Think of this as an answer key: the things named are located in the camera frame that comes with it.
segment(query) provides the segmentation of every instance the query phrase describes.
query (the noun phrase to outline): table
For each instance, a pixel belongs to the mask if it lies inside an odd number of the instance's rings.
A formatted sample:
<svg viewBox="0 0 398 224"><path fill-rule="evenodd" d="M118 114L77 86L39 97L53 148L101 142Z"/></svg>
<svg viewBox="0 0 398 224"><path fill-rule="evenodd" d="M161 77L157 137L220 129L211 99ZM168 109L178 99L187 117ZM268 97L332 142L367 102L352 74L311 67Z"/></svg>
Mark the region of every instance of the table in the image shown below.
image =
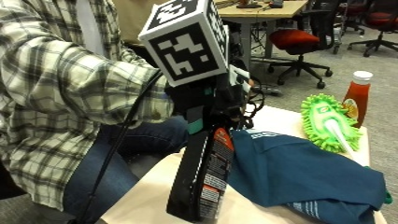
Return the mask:
<svg viewBox="0 0 398 224"><path fill-rule="evenodd" d="M267 4L258 1L262 7ZM270 59L272 56L272 43L268 39L270 33L275 28L275 20L291 18L300 8L306 6L307 1L284 1L283 8L271 8L262 10L259 8L236 8L235 5L218 9L218 15L226 21L240 23L240 43L243 47L242 60L247 69L250 69L250 57L251 57L251 23L267 22L266 28L266 45L264 45L264 58Z"/></svg>
<svg viewBox="0 0 398 224"><path fill-rule="evenodd" d="M284 133L304 138L300 115L292 111L264 106L254 117L255 129ZM369 164L369 145L367 129L360 128L360 150L356 159L362 165ZM179 166L182 152L168 155L142 177L134 188L101 217L107 224L184 224L182 219L166 214L165 206L174 176ZM375 223L387 224L380 212L373 213ZM284 206L264 208L251 203L227 186L218 214L219 224L310 224L320 223Z"/></svg>

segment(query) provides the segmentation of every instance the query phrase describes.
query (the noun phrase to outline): orange label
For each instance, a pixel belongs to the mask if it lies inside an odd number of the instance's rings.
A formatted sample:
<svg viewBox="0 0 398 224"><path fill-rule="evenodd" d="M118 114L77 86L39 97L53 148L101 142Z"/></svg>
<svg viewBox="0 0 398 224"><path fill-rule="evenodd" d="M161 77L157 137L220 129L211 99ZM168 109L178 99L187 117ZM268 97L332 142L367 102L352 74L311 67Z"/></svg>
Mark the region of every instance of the orange label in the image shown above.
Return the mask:
<svg viewBox="0 0 398 224"><path fill-rule="evenodd" d="M231 138L222 128L215 130L214 139L219 141L228 149L234 150Z"/></svg>

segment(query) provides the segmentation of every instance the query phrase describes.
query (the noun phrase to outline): green microfiber duster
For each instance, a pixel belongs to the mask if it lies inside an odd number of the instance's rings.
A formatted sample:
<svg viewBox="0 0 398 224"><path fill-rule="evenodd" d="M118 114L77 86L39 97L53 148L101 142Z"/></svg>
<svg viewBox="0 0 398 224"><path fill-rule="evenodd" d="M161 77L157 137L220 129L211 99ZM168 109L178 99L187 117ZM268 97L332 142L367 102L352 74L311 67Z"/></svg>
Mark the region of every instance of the green microfiber duster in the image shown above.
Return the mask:
<svg viewBox="0 0 398 224"><path fill-rule="evenodd" d="M323 93L311 95L300 104L303 131L310 141L330 152L348 152L359 148L360 133L344 116L347 109Z"/></svg>

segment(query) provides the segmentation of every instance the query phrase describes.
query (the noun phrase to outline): chair base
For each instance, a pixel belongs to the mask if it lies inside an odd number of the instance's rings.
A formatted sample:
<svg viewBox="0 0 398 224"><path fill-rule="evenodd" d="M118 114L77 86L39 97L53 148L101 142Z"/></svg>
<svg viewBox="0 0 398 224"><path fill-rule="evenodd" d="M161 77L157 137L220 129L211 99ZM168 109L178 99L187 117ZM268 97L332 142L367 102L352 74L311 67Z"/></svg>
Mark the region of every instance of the chair base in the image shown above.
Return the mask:
<svg viewBox="0 0 398 224"><path fill-rule="evenodd" d="M373 51L376 51L380 46L384 46L385 48L398 51L398 43L383 40L383 32L380 32L375 40L365 40L350 43L347 50L351 50L352 45L365 45L367 48L363 52L363 57L365 58L369 56L369 50L373 49Z"/></svg>
<svg viewBox="0 0 398 224"><path fill-rule="evenodd" d="M343 33L346 33L347 28L351 28L354 31L359 31L359 35L363 35L364 34L364 29L362 29L359 27L359 25L360 25L360 23L356 22L356 21L346 21Z"/></svg>
<svg viewBox="0 0 398 224"><path fill-rule="evenodd" d="M332 75L331 69L327 66L315 64L315 63L306 63L303 62L303 56L298 56L298 60L292 62L286 62L286 63L270 63L268 66L268 73L272 73L274 67L275 66L290 66L290 68L282 72L282 74L278 76L276 79L276 85L283 85L284 84L284 77L295 71L295 76L298 77L300 74L300 70L304 70L312 77L315 77L319 81L316 83L316 88L323 89L326 84L322 81L322 77L312 71L312 68L320 68L326 69L324 76L330 77Z"/></svg>

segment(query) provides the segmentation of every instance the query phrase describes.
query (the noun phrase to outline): plaid shirt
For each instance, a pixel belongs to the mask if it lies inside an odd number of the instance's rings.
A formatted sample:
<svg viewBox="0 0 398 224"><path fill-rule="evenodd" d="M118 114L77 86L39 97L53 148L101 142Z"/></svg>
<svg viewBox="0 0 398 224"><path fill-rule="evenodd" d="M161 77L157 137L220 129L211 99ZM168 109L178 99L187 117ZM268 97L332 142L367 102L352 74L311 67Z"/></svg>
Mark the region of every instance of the plaid shirt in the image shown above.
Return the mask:
<svg viewBox="0 0 398 224"><path fill-rule="evenodd" d="M158 71L122 47L110 0L89 0L103 56L83 49L71 0L0 0L0 157L39 204L62 208L66 181L99 124L117 124ZM137 121L172 109L165 78L143 97Z"/></svg>

